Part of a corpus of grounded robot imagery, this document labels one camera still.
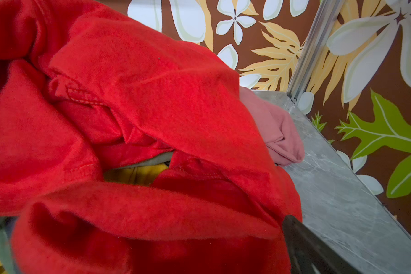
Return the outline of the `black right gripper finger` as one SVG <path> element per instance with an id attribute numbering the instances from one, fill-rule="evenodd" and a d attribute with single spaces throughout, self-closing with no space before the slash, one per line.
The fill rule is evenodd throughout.
<path id="1" fill-rule="evenodd" d="M 301 221 L 287 215 L 283 234 L 293 274 L 360 274 Z"/>

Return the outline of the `red cloth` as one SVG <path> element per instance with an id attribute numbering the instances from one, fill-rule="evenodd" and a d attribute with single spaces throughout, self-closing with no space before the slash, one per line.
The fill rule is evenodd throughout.
<path id="1" fill-rule="evenodd" d="M 288 274 L 302 218 L 214 53 L 95 1 L 0 1 L 0 216 L 25 274 Z"/>

